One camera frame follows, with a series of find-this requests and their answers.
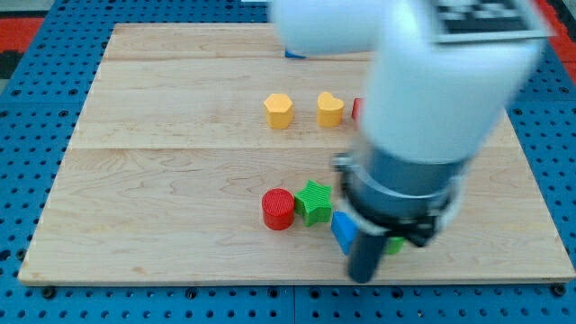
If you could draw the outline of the dark cylindrical pointer tip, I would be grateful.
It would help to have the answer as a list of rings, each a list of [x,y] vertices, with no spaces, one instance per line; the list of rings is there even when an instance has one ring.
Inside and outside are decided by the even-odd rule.
[[[370,282],[388,246],[386,234],[372,235],[359,230],[352,241],[346,264],[351,280],[358,284]]]

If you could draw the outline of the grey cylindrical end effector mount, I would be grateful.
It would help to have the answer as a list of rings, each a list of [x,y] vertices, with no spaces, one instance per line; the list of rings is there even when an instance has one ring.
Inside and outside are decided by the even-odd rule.
[[[403,159],[361,143],[331,158],[344,208],[365,235],[426,246],[452,221],[463,198],[467,159]]]

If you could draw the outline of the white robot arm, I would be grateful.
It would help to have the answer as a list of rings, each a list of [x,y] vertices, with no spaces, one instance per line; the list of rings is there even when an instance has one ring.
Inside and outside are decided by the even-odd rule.
[[[332,158],[370,281],[393,237],[425,246],[461,209],[468,167],[531,75],[548,30],[525,1],[274,1],[291,53],[373,55],[357,132]]]

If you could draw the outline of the red block behind arm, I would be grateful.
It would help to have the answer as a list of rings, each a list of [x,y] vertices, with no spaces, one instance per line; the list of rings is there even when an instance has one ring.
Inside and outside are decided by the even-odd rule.
[[[363,98],[355,98],[354,99],[351,117],[355,122],[359,121],[359,116],[361,114],[363,105],[364,105],[364,99]]]

